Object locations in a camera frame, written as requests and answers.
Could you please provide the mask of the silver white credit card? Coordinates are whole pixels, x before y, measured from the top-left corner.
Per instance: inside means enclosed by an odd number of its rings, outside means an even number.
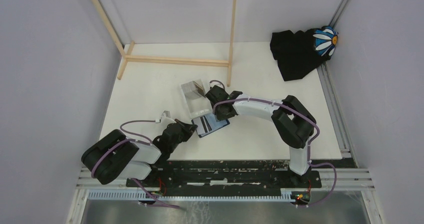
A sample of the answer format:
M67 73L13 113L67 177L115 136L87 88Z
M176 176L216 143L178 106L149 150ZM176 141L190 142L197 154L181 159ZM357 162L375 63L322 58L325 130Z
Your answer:
M197 125L196 133L202 138L218 129L216 118L210 113L191 120L192 124Z

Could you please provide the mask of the clear plastic card box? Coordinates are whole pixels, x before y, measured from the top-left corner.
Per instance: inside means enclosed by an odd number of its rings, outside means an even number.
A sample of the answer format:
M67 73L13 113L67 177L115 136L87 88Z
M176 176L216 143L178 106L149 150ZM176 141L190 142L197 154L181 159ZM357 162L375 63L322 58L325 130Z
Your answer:
M206 93L209 90L205 87L202 79L195 79L179 85L182 100L188 116L195 119L212 112L210 101L206 98Z

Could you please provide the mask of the blue leather card holder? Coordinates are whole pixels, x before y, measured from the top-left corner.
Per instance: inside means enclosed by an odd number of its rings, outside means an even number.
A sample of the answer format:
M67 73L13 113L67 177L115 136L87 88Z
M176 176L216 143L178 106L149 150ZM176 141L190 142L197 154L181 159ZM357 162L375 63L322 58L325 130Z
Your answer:
M230 124L229 120L217 120L212 113L196 117L191 120L193 125L197 125L196 133L199 138L203 138L215 131L218 131Z

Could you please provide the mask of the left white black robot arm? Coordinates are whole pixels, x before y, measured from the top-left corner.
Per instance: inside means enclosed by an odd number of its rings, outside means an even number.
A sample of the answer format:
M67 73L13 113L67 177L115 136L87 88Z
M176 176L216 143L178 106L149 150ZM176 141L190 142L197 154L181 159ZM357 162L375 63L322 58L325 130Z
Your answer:
M164 128L154 139L126 130L122 124L89 147L81 162L90 176L102 185L117 178L135 178L147 188L154 186L158 175L153 167L167 162L178 145L192 137L198 125L170 117L155 119L153 123Z

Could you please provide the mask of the silver credit card stack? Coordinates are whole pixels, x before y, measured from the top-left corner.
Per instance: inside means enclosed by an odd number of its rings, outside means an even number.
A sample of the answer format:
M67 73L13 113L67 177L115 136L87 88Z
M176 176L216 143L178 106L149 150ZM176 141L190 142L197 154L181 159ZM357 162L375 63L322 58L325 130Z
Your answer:
M183 95L189 100L205 97L205 89L202 84L190 81L181 85Z

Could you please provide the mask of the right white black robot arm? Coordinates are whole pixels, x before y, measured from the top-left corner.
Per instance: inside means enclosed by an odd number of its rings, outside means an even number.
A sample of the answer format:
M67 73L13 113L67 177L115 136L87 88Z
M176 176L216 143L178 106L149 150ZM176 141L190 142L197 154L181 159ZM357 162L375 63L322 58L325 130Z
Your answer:
M250 116L274 124L283 143L289 147L289 183L302 188L312 172L311 143L320 134L316 119L293 95L282 100L255 98L241 91L227 93L215 85L205 95L218 121Z

